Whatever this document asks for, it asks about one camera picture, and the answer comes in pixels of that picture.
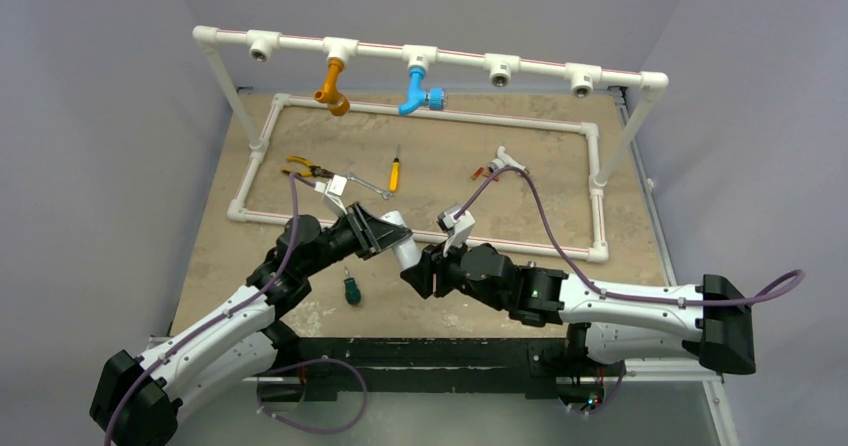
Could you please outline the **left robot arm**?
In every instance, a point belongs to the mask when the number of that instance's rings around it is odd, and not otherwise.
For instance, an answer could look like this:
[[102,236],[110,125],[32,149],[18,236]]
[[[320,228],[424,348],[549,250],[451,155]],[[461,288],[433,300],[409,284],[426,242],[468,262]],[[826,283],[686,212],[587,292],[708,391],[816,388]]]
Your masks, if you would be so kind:
[[143,353],[105,363],[90,407],[107,445],[164,445],[201,402],[254,375],[302,375],[313,365],[282,317],[311,291],[309,279],[355,255],[367,260],[411,239],[402,220],[355,203],[323,227],[295,215],[264,261],[220,306]]

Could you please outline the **white remote control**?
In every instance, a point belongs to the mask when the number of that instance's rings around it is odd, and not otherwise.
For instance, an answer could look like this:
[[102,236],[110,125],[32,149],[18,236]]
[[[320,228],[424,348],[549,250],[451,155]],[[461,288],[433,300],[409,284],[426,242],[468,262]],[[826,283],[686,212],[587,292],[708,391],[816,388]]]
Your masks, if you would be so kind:
[[[388,211],[380,217],[381,220],[403,228],[407,227],[405,220],[398,210]],[[416,266],[421,259],[421,250],[412,237],[404,239],[392,247],[399,269],[405,271]]]

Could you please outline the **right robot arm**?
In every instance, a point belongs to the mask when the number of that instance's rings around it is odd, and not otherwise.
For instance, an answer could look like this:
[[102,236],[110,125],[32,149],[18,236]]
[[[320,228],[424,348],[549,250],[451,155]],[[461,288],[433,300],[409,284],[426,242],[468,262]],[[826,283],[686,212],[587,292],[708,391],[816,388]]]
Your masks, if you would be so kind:
[[725,277],[671,287],[596,281],[517,265],[489,244],[396,246],[400,277],[424,299],[453,291],[523,325],[565,325],[564,365],[584,373],[625,359],[695,359],[720,374],[756,370],[752,309]]

